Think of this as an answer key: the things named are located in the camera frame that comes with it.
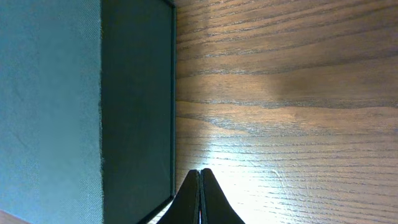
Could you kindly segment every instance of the box lid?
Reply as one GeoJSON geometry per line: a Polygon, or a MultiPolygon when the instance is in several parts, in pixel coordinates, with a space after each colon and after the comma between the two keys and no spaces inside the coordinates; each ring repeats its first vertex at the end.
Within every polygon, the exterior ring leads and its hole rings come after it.
{"type": "Polygon", "coordinates": [[[0,1],[1,210],[136,223],[174,196],[175,8],[111,2],[0,1]]]}

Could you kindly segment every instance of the wood grain surface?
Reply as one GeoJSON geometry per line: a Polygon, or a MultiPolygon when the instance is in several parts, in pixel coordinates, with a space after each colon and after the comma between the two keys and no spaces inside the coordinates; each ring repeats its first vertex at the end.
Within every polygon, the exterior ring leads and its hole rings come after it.
{"type": "Polygon", "coordinates": [[[0,210],[0,224],[28,224],[28,223],[0,210]]]}
{"type": "Polygon", "coordinates": [[[211,168],[246,223],[398,223],[398,1],[175,2],[177,186],[211,168]]]}

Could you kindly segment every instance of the black object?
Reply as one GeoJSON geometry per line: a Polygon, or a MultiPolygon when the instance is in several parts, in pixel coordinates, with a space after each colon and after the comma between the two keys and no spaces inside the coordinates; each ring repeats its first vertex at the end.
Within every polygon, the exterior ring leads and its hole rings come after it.
{"type": "Polygon", "coordinates": [[[244,224],[228,203],[211,169],[203,169],[200,174],[197,170],[189,171],[175,200],[158,224],[197,224],[199,218],[204,224],[244,224]]]}

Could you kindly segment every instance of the green box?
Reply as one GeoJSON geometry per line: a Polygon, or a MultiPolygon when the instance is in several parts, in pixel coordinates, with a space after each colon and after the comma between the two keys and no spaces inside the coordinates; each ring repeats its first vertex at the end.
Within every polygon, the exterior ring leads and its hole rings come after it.
{"type": "Polygon", "coordinates": [[[0,209],[137,223],[175,194],[166,0],[0,1],[0,209]]]}

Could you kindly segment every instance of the dark green panel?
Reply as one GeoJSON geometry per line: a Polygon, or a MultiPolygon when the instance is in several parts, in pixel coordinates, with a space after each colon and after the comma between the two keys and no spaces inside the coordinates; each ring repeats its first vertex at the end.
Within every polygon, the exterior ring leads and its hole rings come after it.
{"type": "Polygon", "coordinates": [[[105,223],[136,223],[172,189],[172,8],[103,3],[102,152],[105,223]]]}

